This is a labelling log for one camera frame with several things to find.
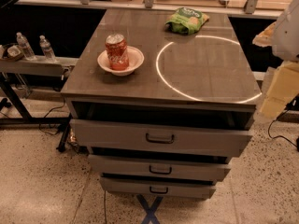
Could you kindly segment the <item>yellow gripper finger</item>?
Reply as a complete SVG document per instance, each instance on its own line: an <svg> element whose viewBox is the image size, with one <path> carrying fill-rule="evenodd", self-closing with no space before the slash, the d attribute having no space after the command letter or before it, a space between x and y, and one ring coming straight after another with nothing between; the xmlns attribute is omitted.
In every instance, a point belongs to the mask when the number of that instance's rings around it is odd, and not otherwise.
<svg viewBox="0 0 299 224"><path fill-rule="evenodd" d="M299 94L299 62L284 61L272 78L259 112L266 119L276 119Z"/></svg>

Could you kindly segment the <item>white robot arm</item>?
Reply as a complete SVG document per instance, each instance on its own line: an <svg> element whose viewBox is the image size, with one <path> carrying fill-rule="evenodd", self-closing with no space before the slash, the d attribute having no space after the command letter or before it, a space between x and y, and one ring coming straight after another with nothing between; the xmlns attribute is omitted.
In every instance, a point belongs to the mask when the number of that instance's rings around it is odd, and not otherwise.
<svg viewBox="0 0 299 224"><path fill-rule="evenodd" d="M272 52L283 63L274 73L259 112L274 120L299 94L299 0L292 0L278 17Z"/></svg>

